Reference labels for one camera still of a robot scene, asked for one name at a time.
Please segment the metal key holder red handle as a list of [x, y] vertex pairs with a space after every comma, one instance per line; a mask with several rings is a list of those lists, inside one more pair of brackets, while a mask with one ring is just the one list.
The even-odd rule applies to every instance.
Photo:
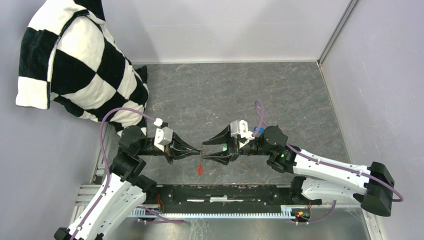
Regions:
[[197, 173], [199, 176], [201, 176], [203, 174], [203, 160], [204, 160], [204, 156], [205, 156], [206, 152], [205, 152], [205, 147], [202, 145], [200, 147], [200, 159], [198, 162], [198, 167], [197, 167]]

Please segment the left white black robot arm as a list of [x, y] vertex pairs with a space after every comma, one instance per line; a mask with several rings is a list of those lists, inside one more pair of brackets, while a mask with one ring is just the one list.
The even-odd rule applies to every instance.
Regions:
[[156, 182], [141, 174], [146, 166], [142, 156], [164, 156], [171, 164], [201, 152], [167, 125], [157, 128], [154, 137], [147, 137], [137, 126], [129, 126], [118, 144], [118, 153], [93, 199], [70, 226], [55, 232], [54, 239], [106, 240], [136, 207], [157, 198]]

